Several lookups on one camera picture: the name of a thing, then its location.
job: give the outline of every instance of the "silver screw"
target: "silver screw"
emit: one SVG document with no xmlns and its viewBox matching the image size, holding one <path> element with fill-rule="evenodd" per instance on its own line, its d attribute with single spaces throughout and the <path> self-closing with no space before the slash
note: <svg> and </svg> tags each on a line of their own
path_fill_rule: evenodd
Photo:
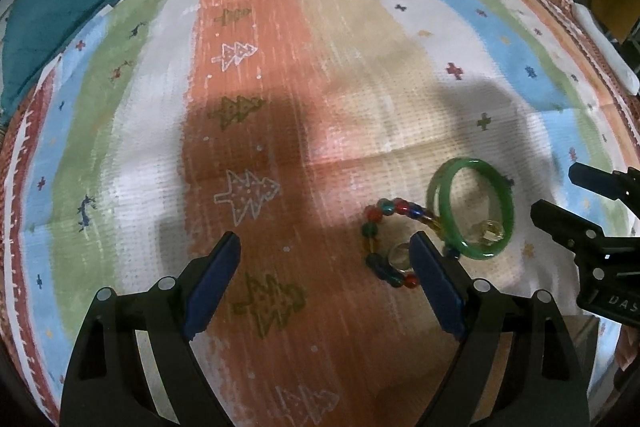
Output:
<svg viewBox="0 0 640 427">
<path fill-rule="evenodd" d="M 95 295 L 95 297 L 98 299 L 98 301 L 106 301 L 109 297 L 111 297 L 111 293 L 111 288 L 102 288 L 98 290 L 98 293 Z"/>
<path fill-rule="evenodd" d="M 546 290 L 540 290 L 536 296 L 540 302 L 544 302 L 545 304 L 549 304 L 549 302 L 553 300 L 551 293 Z"/>
<path fill-rule="evenodd" d="M 484 279 L 476 279 L 474 281 L 474 288 L 479 292 L 486 293 L 491 289 L 491 284 Z"/>
<path fill-rule="evenodd" d="M 158 287 L 161 290 L 170 290 L 174 286 L 175 279 L 173 277 L 162 277 L 162 279 L 158 281 Z"/>
</svg>

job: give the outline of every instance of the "bedsheet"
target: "bedsheet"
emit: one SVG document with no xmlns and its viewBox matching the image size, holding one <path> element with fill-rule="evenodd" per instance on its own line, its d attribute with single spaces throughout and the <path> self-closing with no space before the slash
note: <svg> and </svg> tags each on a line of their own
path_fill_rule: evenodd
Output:
<svg viewBox="0 0 640 427">
<path fill-rule="evenodd" d="M 424 201 L 451 157 L 487 160 L 511 182 L 516 228 L 493 260 L 462 263 L 577 313 L 572 256 L 532 226 L 530 204 L 634 235 L 624 206 L 566 173 L 578 160 L 640 164 L 622 88 L 585 39 L 549 0 L 103 10 L 45 69 L 0 154 L 0 331 L 36 401 L 57 419 L 97 289 L 148 289 L 233 230 L 241 266 L 192 347 L 236 425 L 414 425 L 456 343 L 420 290 L 364 265 L 362 211 L 381 197 Z M 492 200 L 464 174 L 453 206 L 466 227 Z M 390 219 L 383 247 L 414 230 Z M 170 417 L 151 369 L 148 380 Z"/>
</svg>

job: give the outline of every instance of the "red cross print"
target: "red cross print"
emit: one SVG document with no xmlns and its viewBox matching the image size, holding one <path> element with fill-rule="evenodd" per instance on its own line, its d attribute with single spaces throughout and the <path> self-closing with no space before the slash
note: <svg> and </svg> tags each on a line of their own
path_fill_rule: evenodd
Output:
<svg viewBox="0 0 640 427">
<path fill-rule="evenodd" d="M 449 63 L 449 67 L 447 68 L 447 73 L 452 74 L 456 77 L 456 80 L 462 80 L 462 74 L 464 71 L 462 68 L 457 67 L 453 62 Z"/>
</svg>

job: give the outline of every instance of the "green stripe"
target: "green stripe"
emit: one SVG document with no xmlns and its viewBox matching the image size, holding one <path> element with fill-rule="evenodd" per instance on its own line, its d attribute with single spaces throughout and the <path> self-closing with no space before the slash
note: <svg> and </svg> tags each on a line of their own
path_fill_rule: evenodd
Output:
<svg viewBox="0 0 640 427">
<path fill-rule="evenodd" d="M 565 93 L 574 108 L 575 120 L 580 139 L 584 143 L 591 159 L 591 166 L 606 172 L 613 170 L 611 160 L 600 140 L 600 133 L 593 120 L 584 110 L 584 103 L 580 99 L 574 83 L 566 76 L 564 71 L 560 70 L 553 62 L 545 47 L 529 32 L 522 22 L 514 17 L 511 11 L 501 2 L 501 0 L 479 0 L 488 7 L 491 12 L 500 18 L 511 30 L 513 30 L 534 55 L 538 58 L 540 65 L 546 73 L 546 76 L 556 85 L 556 87 Z M 626 235 L 628 233 L 628 215 L 626 209 L 620 203 L 601 198 L 602 207 L 607 220 L 609 221 L 609 230 L 607 233 L 612 235 Z"/>
<path fill-rule="evenodd" d="M 58 309 L 71 341 L 95 292 L 115 280 L 115 228 L 100 201 L 100 178 L 111 140 L 113 115 L 132 78 L 149 27 L 165 0 L 122 0 L 110 13 L 107 33 L 92 56 L 74 107 L 74 116 L 52 187 L 49 223 L 51 272 Z M 141 22 L 138 34 L 131 31 Z M 122 66 L 124 62 L 131 66 Z M 116 68 L 120 77 L 111 80 Z M 85 195 L 97 209 L 86 208 L 91 222 L 79 232 L 78 207 Z"/>
</svg>

